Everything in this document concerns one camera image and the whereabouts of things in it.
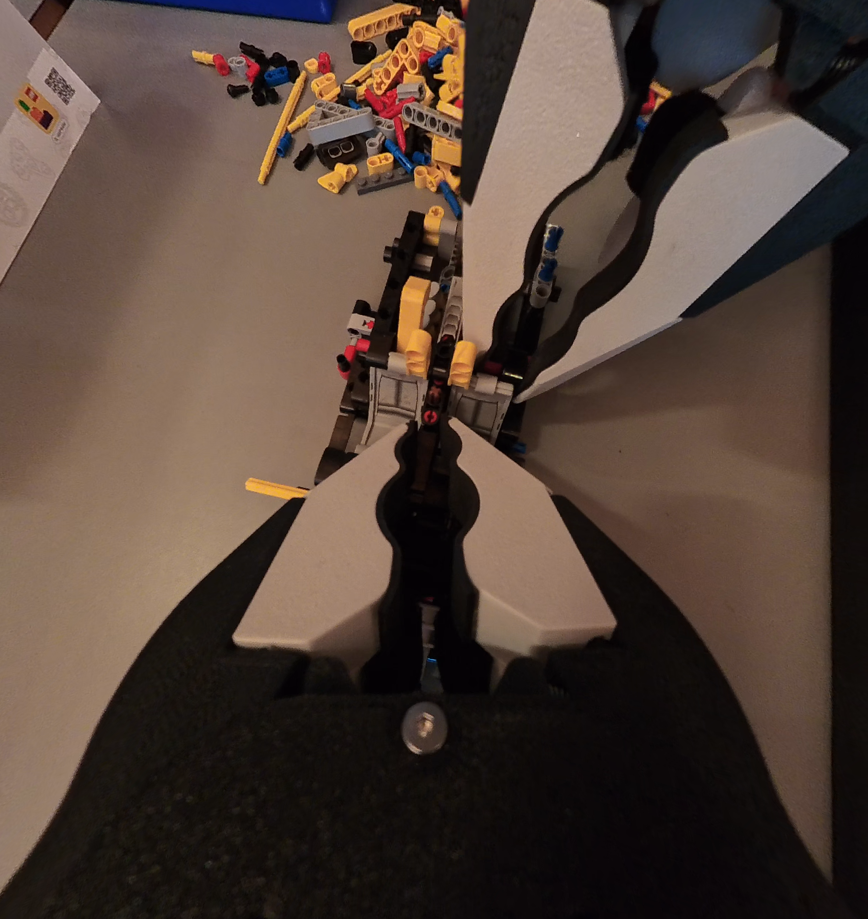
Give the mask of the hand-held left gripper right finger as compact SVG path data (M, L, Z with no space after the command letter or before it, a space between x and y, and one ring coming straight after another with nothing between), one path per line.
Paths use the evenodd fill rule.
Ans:
M458 467L478 496L462 539L478 592L473 639L493 658L495 687L512 660L610 638L616 620L545 485L458 419Z

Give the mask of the pile of toy building pieces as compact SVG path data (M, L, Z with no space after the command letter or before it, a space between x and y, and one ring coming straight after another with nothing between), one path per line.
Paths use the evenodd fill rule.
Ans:
M294 146L292 127L306 129L316 150L341 146L356 137L364 144L368 173L356 182L356 193L380 189L387 180L437 192L443 197L440 214L463 218L462 140L464 114L465 18L460 2L391 3L348 24L352 44L375 43L380 35L406 34L382 54L360 62L348 79L336 74L323 57L290 68L251 44L240 48L237 67L219 52L192 50L196 63L233 75L236 95L254 93L262 106L276 104L278 86L290 86L285 108L268 143L257 181L267 184L275 163ZM663 2L645 6L625 43L628 78L626 108L620 125L586 180L570 188L554 212L574 190L590 182L616 157L621 136L630 130L635 109L643 103L654 80L658 59L654 27Z

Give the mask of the instruction booklet yellow car cover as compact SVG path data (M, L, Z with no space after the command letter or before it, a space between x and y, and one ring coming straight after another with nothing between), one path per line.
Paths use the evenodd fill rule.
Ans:
M0 285L98 104L14 5L0 1Z

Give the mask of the grey desk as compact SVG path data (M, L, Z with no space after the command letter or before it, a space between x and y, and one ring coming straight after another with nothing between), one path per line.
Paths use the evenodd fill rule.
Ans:
M382 250L432 196L258 167L279 106L191 50L245 40L354 71L313 25L74 2L51 47L101 103L0 287L0 890L164 617L308 485L335 355ZM692 622L832 870L830 250L537 398L526 466Z

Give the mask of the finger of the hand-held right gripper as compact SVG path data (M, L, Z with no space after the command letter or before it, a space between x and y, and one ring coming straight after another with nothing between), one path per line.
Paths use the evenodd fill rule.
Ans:
M678 323L849 154L772 103L726 114L701 91L657 109L627 174L638 201L619 253L538 348L522 403Z
M620 125L625 43L651 2L471 2L462 140L463 336L479 359L552 208Z

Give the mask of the blue plastic bin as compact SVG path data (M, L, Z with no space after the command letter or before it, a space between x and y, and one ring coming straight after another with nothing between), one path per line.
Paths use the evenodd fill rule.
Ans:
M131 1L132 4L192 9L228 15L330 23L337 1Z

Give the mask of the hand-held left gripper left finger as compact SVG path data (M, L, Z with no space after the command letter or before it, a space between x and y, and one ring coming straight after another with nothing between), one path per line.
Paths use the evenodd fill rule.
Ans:
M366 686L418 684L418 624L386 634L383 616L396 550L378 502L404 465L397 445L417 431L397 424L312 489L233 633L244 650L286 650L339 660Z

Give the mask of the black toy car chassis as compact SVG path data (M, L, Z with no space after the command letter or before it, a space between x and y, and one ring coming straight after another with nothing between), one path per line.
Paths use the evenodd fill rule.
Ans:
M370 693L562 695L545 675L545 663L529 657L512 660L492 687L493 658L473 639L478 592L465 568L462 539L478 513L478 496L459 470L462 443L450 420L496 447L490 435L513 391L499 378L475 381L474 350L462 338L462 280L452 277L446 291L440 288L440 269L455 266L457 230L438 208L409 211L386 247L389 272L380 302L372 308L356 301L348 350L336 358L347 381L343 405L313 482L315 488L397 424L417 424L416 433L397 445L404 470L378 502L384 534L396 550L383 618L399 623L383 630L405 636L418 624L417 687L366 686L364 673L376 659L352 676L336 658L246 651L330 659ZM290 497L295 515L312 489Z

